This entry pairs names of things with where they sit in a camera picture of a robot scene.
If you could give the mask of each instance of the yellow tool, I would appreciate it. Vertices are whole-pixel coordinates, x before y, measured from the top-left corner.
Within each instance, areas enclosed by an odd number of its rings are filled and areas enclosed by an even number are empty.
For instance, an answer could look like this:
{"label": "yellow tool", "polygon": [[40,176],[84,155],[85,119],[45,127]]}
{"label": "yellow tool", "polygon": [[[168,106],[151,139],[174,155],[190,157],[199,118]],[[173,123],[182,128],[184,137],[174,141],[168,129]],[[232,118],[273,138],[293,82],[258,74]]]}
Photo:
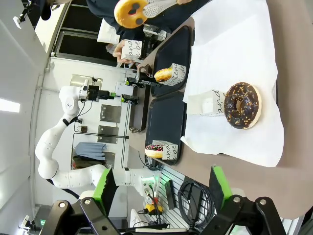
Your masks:
{"label": "yellow tool", "polygon": [[[162,214],[163,207],[158,205],[157,208],[158,208],[158,211],[160,212],[160,214]],[[148,215],[156,215],[156,210],[155,210],[154,204],[146,204],[144,211],[148,211],[147,212]]]}

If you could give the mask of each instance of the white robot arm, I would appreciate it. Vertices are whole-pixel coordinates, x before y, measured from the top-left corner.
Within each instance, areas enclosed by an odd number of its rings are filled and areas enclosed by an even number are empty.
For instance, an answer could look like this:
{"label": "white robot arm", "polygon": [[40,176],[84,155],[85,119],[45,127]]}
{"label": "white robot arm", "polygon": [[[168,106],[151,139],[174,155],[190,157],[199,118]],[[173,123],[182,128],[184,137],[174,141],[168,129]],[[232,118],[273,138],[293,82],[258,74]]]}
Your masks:
{"label": "white robot arm", "polygon": [[[84,169],[60,171],[59,165],[52,158],[62,133],[79,113],[78,102],[88,98],[88,81],[82,87],[67,86],[60,90],[59,98],[64,115],[51,129],[46,130],[38,141],[35,154],[40,161],[38,172],[44,179],[51,179],[58,188],[77,188],[94,184],[97,186],[103,171],[103,165],[94,165]],[[117,186],[134,186],[141,196],[152,193],[147,183],[155,185],[154,175],[148,169],[114,169],[114,180]]]}

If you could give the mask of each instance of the ceiling light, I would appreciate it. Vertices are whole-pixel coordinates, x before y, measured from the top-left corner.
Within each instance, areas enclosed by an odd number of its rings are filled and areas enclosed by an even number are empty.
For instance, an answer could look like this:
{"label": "ceiling light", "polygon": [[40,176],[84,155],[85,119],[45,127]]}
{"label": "ceiling light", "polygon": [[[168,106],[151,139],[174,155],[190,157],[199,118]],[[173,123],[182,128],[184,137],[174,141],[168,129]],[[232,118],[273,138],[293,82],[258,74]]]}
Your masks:
{"label": "ceiling light", "polygon": [[20,112],[20,104],[0,98],[0,111]]}

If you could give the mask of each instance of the glazed donut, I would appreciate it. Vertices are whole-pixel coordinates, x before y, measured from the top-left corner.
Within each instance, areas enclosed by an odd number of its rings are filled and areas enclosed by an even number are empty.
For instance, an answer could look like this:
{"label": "glazed donut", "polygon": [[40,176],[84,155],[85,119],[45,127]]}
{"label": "glazed donut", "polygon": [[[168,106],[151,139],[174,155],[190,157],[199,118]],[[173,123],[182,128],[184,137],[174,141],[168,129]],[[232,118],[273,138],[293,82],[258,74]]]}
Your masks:
{"label": "glazed donut", "polygon": [[150,144],[146,147],[146,155],[151,158],[163,157],[163,145]]}
{"label": "glazed donut", "polygon": [[224,112],[230,125],[248,129],[255,125],[261,115],[262,99],[259,91],[246,82],[233,85],[226,93]]}
{"label": "glazed donut", "polygon": [[125,28],[141,26],[147,17],[143,14],[146,0],[120,0],[115,6],[114,17],[117,23]]}
{"label": "glazed donut", "polygon": [[165,82],[172,77],[172,68],[162,69],[155,73],[156,82]]}

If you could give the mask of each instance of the white paper bag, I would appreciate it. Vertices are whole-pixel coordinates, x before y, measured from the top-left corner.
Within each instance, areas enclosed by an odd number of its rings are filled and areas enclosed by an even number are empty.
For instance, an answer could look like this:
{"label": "white paper bag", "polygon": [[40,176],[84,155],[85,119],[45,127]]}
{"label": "white paper bag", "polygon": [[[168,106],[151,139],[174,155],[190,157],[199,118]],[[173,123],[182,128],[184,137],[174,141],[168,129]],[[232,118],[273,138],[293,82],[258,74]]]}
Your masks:
{"label": "white paper bag", "polygon": [[113,26],[109,25],[104,19],[102,19],[97,42],[118,44],[119,35],[116,34],[116,30]]}
{"label": "white paper bag", "polygon": [[172,68],[172,77],[165,82],[160,82],[160,84],[174,86],[185,79],[186,66],[173,63],[170,68]]}
{"label": "white paper bag", "polygon": [[122,59],[137,60],[141,56],[142,41],[125,40],[122,48]]}
{"label": "white paper bag", "polygon": [[163,145],[163,160],[176,160],[178,145],[168,141],[152,141],[154,145]]}
{"label": "white paper bag", "polygon": [[187,114],[201,116],[224,115],[225,92],[210,90],[188,97]]}

